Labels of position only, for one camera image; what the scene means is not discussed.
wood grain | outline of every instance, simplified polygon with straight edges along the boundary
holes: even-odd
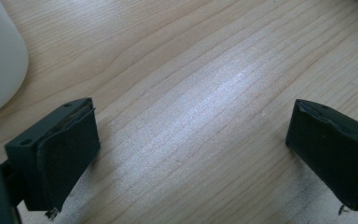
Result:
[[[101,152],[56,223],[358,223],[284,145],[297,98],[358,120],[358,0],[3,4],[30,65],[0,161],[64,102],[97,107]]]

wooden table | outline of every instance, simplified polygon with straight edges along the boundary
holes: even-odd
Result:
[[[96,105],[101,152],[55,223],[358,223],[284,144],[297,98],[358,120],[358,0],[3,4],[30,65],[0,161],[57,106]]]

light wood surface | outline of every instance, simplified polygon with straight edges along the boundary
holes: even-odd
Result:
[[[30,65],[0,161],[57,106],[96,106],[101,152],[55,223],[358,223],[284,144],[297,98],[358,120],[358,0],[3,4]]]

screw hole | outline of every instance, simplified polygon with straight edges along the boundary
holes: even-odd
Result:
[[[23,141],[20,142],[20,145],[25,146],[25,145],[30,144],[31,142],[32,142],[31,139],[25,139],[25,140],[23,140]]]

table surface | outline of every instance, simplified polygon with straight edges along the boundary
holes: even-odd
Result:
[[[96,106],[101,151],[55,223],[358,223],[284,144],[297,98],[358,120],[358,0],[3,4],[30,64],[0,161],[59,105]]]

